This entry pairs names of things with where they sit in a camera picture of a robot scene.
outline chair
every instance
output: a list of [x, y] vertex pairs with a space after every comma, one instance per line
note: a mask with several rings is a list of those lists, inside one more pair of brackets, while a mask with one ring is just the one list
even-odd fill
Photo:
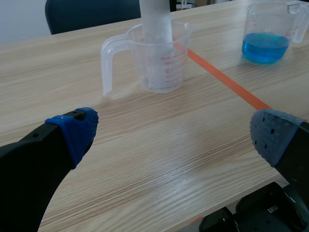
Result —
[[[169, 0], [176, 10], [176, 0]], [[140, 18], [139, 0], [47, 0], [46, 20], [51, 34]]]

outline blue liquid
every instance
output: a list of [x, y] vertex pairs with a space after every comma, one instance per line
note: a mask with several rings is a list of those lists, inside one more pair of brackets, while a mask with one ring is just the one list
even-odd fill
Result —
[[289, 42], [288, 38], [281, 35], [251, 33], [243, 40], [242, 53], [253, 62], [273, 63], [283, 57]]

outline measuring cup handle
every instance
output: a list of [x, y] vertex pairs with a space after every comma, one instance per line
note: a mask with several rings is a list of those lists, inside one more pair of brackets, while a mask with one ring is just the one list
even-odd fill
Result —
[[101, 49], [101, 71], [103, 94], [107, 94], [112, 90], [112, 59], [113, 56], [121, 51], [130, 49], [130, 41], [127, 35], [118, 35], [109, 38]]
[[309, 26], [309, 4], [302, 4], [299, 2], [291, 2], [290, 5], [300, 4], [300, 13], [296, 16], [295, 34], [292, 38], [294, 43], [301, 43], [307, 32]]

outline orange tape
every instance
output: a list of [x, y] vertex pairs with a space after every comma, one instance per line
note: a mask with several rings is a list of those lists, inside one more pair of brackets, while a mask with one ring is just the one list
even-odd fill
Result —
[[271, 109], [270, 106], [262, 102], [260, 99], [258, 99], [256, 96], [248, 92], [245, 88], [243, 88], [241, 85], [237, 84], [235, 81], [233, 81], [231, 78], [229, 78], [227, 75], [225, 75], [220, 70], [216, 69], [214, 66], [212, 66], [210, 63], [208, 63], [206, 60], [204, 60], [202, 57], [200, 57], [195, 52], [188, 50], [188, 56], [195, 61], [197, 64], [199, 64], [202, 68], [204, 68], [206, 71], [208, 71], [211, 75], [216, 77], [219, 81], [221, 81], [223, 84], [225, 84], [230, 90], [235, 92], [238, 96], [243, 98], [247, 103], [249, 103], [251, 106], [253, 106], [255, 109]]

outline plastic measuring cup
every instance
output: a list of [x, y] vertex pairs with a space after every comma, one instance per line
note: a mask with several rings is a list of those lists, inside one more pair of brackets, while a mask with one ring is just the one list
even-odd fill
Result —
[[280, 60], [290, 41], [302, 42], [309, 9], [300, 2], [260, 2], [248, 7], [242, 53], [257, 63]]
[[142, 24], [109, 38], [101, 50], [103, 93], [112, 90], [114, 54], [132, 50], [141, 85], [150, 92], [171, 92], [183, 83], [192, 25], [172, 22], [171, 43], [145, 43]]

